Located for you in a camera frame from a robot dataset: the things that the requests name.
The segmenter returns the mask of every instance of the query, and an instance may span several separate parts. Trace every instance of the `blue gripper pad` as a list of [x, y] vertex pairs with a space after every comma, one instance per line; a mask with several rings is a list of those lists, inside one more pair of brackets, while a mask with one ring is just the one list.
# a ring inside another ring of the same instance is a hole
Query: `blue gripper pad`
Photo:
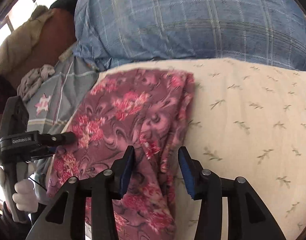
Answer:
[[128, 146], [125, 154], [128, 155], [128, 158], [126, 160], [125, 168], [120, 178], [120, 191], [119, 191], [119, 194], [122, 197], [127, 192], [127, 188], [129, 186], [132, 175], [132, 170], [134, 166], [134, 148], [132, 146]]
[[194, 164], [192, 162], [192, 159], [186, 149], [186, 147], [180, 147], [179, 153], [178, 153], [178, 159], [179, 159], [179, 165], [181, 168], [182, 176], [184, 179], [186, 191], [191, 196], [192, 199], [194, 199], [196, 193], [195, 193], [195, 180], [193, 176], [193, 168]]

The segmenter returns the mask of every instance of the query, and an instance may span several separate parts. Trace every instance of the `floral fabric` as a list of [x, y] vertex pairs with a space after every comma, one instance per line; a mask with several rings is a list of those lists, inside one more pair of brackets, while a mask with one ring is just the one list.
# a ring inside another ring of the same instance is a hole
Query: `floral fabric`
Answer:
[[[96, 176], [135, 148], [128, 192], [114, 201], [120, 239], [173, 239], [173, 155], [184, 140], [194, 95], [191, 73], [133, 69], [107, 75], [86, 95], [68, 125], [78, 141], [58, 147], [48, 195], [71, 176]], [[90, 199], [86, 222], [91, 223]]]

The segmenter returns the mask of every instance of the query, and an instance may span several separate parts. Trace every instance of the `gray crumpled cloth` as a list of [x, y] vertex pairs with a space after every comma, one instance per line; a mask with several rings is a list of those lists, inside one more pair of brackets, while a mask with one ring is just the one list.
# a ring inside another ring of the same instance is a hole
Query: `gray crumpled cloth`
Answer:
[[40, 88], [42, 83], [54, 73], [54, 67], [47, 64], [45, 64], [42, 68], [31, 69], [22, 78], [21, 84], [17, 87], [17, 95], [22, 98], [24, 103], [27, 103]]

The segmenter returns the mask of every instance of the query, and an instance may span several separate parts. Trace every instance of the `silver screw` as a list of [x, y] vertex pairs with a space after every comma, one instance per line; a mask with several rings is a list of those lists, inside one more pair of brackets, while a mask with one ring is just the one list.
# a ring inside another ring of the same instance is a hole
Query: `silver screw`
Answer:
[[77, 181], [76, 177], [69, 178], [69, 183], [73, 184]]
[[239, 183], [245, 183], [246, 180], [243, 177], [237, 177], [237, 182]]
[[208, 170], [208, 169], [204, 169], [204, 170], [202, 170], [202, 174], [205, 175], [205, 176], [209, 176], [209, 175], [211, 175], [211, 171]]
[[110, 169], [107, 169], [107, 170], [103, 171], [104, 176], [110, 176], [112, 173], [113, 173], [113, 171], [110, 170]]

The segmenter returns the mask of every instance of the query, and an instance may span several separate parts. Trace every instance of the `human hand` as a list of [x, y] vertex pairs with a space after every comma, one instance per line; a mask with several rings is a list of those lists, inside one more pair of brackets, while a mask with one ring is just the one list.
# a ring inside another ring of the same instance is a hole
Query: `human hand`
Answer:
[[[32, 175], [35, 171], [36, 167], [34, 163], [28, 164], [28, 176]], [[0, 167], [0, 185], [5, 194], [5, 173], [3, 169]], [[34, 183], [29, 179], [24, 179], [22, 181], [17, 182], [14, 185], [14, 189], [17, 193], [14, 193], [12, 198], [16, 203], [16, 207], [18, 210], [26, 211], [29, 213], [34, 213], [38, 208], [38, 201], [34, 191]], [[8, 200], [5, 200], [6, 206], [9, 208]]]

